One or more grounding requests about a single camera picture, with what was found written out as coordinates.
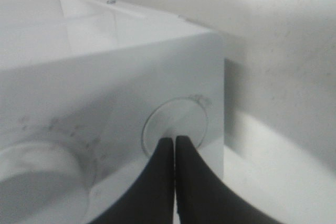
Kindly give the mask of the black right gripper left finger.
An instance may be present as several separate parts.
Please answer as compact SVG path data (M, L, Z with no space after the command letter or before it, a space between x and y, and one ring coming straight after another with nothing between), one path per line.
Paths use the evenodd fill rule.
M162 138L131 187L92 223L172 223L174 145Z

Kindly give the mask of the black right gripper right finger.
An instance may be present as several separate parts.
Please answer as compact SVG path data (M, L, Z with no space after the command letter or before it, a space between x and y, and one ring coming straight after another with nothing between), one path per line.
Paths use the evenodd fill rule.
M265 223L265 215L213 173L187 136L175 144L177 212L181 223Z

